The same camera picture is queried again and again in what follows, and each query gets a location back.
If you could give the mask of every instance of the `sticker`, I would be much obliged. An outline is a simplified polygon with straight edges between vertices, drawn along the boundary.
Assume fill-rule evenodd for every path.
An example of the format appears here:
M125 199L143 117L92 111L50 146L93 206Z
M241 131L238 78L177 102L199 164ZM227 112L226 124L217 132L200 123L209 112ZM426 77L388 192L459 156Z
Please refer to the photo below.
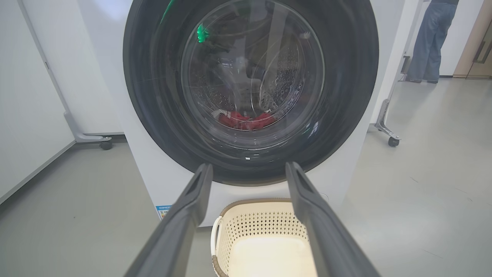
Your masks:
M225 68L233 68L234 67L234 61L231 59L219 59L219 62Z
M159 213L160 219L162 220L166 216L169 209L171 208L171 205L169 205L169 206L155 206L155 207L157 208L157 213Z

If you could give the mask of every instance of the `washing machine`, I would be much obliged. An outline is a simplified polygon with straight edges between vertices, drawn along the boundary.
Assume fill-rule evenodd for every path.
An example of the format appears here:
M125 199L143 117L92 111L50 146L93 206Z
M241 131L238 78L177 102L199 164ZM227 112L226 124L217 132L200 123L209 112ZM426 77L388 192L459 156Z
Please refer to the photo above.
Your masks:
M79 6L160 218L203 163L214 182L202 226L234 201L289 197L289 161L341 205L377 97L369 0Z

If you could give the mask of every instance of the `perforated basket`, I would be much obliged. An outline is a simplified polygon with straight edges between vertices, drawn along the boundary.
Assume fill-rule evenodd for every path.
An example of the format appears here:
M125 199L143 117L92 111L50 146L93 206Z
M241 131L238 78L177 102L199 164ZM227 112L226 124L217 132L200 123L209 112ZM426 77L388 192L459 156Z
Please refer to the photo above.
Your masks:
M210 240L219 277L315 277L306 227L290 199L237 201L215 220Z

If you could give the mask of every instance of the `energy label sticker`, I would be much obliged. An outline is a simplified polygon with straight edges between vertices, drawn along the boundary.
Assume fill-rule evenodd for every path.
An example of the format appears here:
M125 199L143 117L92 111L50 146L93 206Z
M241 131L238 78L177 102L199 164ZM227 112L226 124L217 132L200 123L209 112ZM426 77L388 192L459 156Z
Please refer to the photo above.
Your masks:
M169 206L155 206L155 207L157 208L157 213L159 213L160 219L162 220L166 216L169 209L171 208L171 205L169 205Z

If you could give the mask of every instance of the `person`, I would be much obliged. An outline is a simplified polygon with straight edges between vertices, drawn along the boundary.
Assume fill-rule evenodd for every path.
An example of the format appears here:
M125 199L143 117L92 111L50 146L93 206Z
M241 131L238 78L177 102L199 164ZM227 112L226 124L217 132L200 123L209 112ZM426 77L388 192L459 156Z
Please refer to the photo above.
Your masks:
M459 0L432 0L424 14L413 49L406 81L436 84L441 66L441 47L456 13Z

